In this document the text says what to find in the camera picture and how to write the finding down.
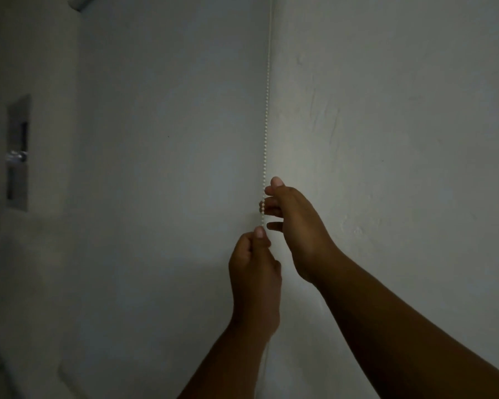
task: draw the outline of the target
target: pinky finger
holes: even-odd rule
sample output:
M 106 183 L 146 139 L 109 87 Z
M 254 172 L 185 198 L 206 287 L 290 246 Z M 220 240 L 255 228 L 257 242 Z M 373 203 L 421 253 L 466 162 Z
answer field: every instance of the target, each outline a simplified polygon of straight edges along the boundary
M 266 228 L 271 231 L 282 232 L 282 221 L 269 222 L 268 224 L 266 224 Z

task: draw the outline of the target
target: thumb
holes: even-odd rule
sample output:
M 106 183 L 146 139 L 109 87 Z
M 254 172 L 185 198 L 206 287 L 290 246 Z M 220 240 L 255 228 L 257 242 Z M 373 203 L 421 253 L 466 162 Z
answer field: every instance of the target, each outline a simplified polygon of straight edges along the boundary
M 268 239 L 268 236 L 266 235 L 266 231 L 264 230 L 263 227 L 257 227 L 253 231 L 253 238 L 252 238 L 252 252 L 253 256 L 261 261 L 261 260 L 268 260 L 268 259 L 273 259 L 272 253 L 270 252 L 270 246 L 272 243 Z

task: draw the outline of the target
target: fingernail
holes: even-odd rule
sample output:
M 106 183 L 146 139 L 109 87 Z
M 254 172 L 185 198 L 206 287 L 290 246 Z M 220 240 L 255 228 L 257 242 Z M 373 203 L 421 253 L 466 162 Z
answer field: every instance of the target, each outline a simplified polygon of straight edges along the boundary
M 264 228 L 262 227 L 255 228 L 255 236 L 257 238 L 264 238 Z
M 274 185 L 274 187 L 285 186 L 280 177 L 273 177 L 272 184 Z

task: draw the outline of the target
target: person's right hand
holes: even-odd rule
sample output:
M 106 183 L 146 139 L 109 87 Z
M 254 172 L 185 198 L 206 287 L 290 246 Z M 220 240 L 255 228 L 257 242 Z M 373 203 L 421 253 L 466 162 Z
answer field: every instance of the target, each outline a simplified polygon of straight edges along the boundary
M 278 178 L 272 178 L 264 192 L 271 197 L 264 200 L 264 213 L 283 218 L 283 222 L 269 222 L 267 228 L 280 231 L 292 252 L 297 272 L 308 282 L 334 251 L 336 245 L 312 204 L 294 188 Z

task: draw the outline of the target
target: hand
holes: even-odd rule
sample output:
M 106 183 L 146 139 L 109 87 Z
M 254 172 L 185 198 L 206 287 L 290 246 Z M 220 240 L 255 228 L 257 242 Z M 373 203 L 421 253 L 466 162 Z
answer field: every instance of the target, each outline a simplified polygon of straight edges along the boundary
M 229 260 L 234 324 L 252 329 L 267 340 L 279 327 L 281 264 L 270 252 L 264 228 L 243 234 Z
M 324 258 L 331 252 L 339 252 L 338 248 L 312 204 L 299 191 L 274 177 L 264 192 L 272 196 L 264 200 L 264 213 L 284 219 L 269 222 L 267 228 L 285 235 L 297 272 L 313 282 L 318 267 L 325 263 Z

